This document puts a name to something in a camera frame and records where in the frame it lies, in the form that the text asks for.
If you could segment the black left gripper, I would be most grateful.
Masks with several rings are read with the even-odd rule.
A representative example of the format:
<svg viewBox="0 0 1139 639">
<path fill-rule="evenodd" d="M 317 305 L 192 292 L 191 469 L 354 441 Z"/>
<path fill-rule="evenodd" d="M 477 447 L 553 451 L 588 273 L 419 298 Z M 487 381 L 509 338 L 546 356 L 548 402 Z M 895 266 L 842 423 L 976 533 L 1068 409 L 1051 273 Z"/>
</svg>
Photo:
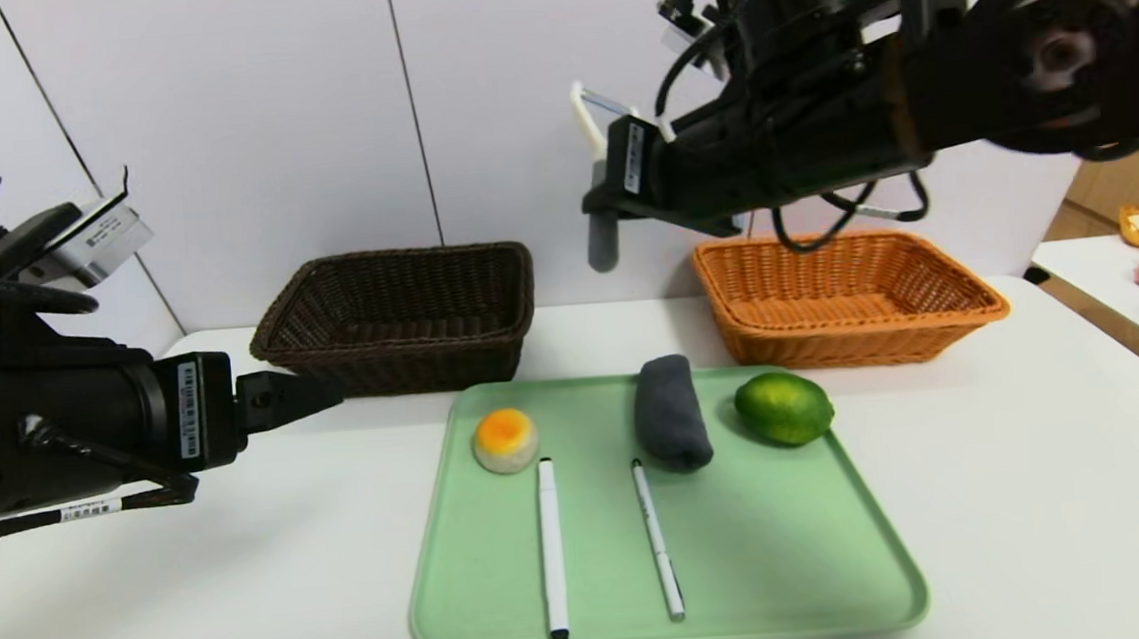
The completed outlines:
<svg viewBox="0 0 1139 639">
<path fill-rule="evenodd" d="M 341 405 L 335 383 L 259 370 L 235 380 L 230 360 L 192 352 L 158 360 L 118 343 L 43 349 L 22 372 L 25 416 L 172 474 L 233 462 L 245 434 Z"/>
</svg>

